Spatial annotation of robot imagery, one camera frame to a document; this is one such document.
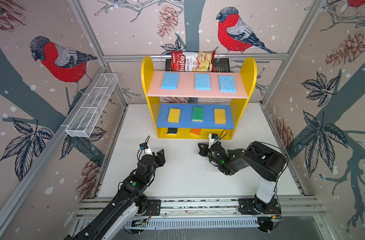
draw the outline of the yellow shelf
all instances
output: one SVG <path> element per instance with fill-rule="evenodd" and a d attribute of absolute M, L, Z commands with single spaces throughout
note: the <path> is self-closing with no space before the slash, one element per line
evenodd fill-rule
<path fill-rule="evenodd" d="M 171 139 L 208 139 L 210 133 L 216 133 L 220 135 L 223 129 L 202 129 L 200 136 L 195 136 L 190 134 L 190 128 L 179 128 L 176 135 L 167 135 L 168 128 L 165 127 L 156 127 L 157 120 L 160 112 L 160 97 L 159 96 L 148 96 L 149 87 L 151 86 L 152 78 L 155 71 L 153 68 L 153 62 L 151 57 L 146 56 L 142 60 L 141 65 L 141 81 L 142 88 L 144 89 L 144 94 L 146 101 L 148 103 L 149 111 L 151 113 L 153 125 L 156 129 L 158 138 L 171 138 Z M 223 138 L 223 140 L 231 140 L 237 126 L 243 116 L 245 108 L 248 104 L 248 101 L 253 93 L 255 88 L 256 79 L 257 79 L 257 65 L 254 58 L 245 59 L 243 66 L 240 71 L 240 76 L 243 80 L 243 84 L 245 87 L 245 91 L 247 93 L 248 98 L 233 98 L 230 103 L 230 108 L 233 117 L 234 129 L 228 129 L 228 134 Z"/>

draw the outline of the sponge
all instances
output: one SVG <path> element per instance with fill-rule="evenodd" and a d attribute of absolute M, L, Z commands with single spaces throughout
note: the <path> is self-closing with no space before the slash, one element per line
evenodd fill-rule
<path fill-rule="evenodd" d="M 169 108 L 168 122 L 180 122 L 180 108 Z"/>
<path fill-rule="evenodd" d="M 200 133 L 201 133 L 201 129 L 200 128 L 192 128 L 191 129 L 191 134 L 194 135 L 194 136 L 199 137 L 200 136 Z"/>
<path fill-rule="evenodd" d="M 179 79 L 178 73 L 165 73 L 162 80 L 162 89 L 177 89 L 177 80 Z"/>
<path fill-rule="evenodd" d="M 204 107 L 194 106 L 192 121 L 202 122 L 203 120 L 204 120 Z"/>
<path fill-rule="evenodd" d="M 168 132 L 166 133 L 167 135 L 177 135 L 177 128 L 173 128 L 173 127 L 169 127 L 168 128 Z"/>
<path fill-rule="evenodd" d="M 235 93 L 236 85 L 233 76 L 219 75 L 220 92 Z"/>
<path fill-rule="evenodd" d="M 210 90 L 211 80 L 209 79 L 209 74 L 206 73 L 196 73 L 196 90 Z"/>
<path fill-rule="evenodd" d="M 214 123 L 215 124 L 225 124 L 225 123 L 227 123 L 227 118 L 225 117 L 225 109 L 224 108 L 215 108 L 214 109 Z"/>

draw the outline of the blue shelf board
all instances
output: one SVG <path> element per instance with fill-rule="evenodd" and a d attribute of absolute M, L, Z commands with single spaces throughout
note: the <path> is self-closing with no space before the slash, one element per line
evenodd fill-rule
<path fill-rule="evenodd" d="M 204 107 L 204 121 L 194 122 L 192 121 L 193 107 Z M 168 122 L 169 109 L 180 108 L 180 122 Z M 214 109 L 224 108 L 227 123 L 215 124 L 214 123 Z M 209 129 L 234 129 L 234 123 L 229 105 L 217 105 L 217 104 L 161 104 L 160 113 L 157 120 L 157 127 L 175 127 L 175 128 L 209 128 Z"/>

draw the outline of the bird head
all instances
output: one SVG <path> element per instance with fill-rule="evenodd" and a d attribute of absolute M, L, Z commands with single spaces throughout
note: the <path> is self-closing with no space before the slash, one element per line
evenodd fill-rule
<path fill-rule="evenodd" d="M 217 14 L 216 20 L 219 20 L 223 23 L 229 16 L 231 15 L 238 15 L 239 12 L 235 7 L 226 7 L 221 9 L 221 11 Z"/>
<path fill-rule="evenodd" d="M 30 51 L 32 52 L 32 57 L 35 61 L 39 59 L 41 61 L 46 60 L 44 47 L 49 42 L 49 39 L 43 36 L 38 36 L 32 40 L 32 42 L 30 43 Z"/>

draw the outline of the blue sponge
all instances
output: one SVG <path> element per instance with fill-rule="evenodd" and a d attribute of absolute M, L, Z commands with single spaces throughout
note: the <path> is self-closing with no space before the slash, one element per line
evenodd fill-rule
<path fill-rule="evenodd" d="M 162 81 L 162 89 L 177 89 L 177 80 L 179 79 L 178 73 L 165 73 Z"/>
<path fill-rule="evenodd" d="M 210 90 L 211 81 L 209 79 L 209 74 L 206 73 L 196 73 L 196 90 Z"/>
<path fill-rule="evenodd" d="M 233 76 L 219 75 L 220 92 L 235 93 L 236 85 L 234 84 Z"/>

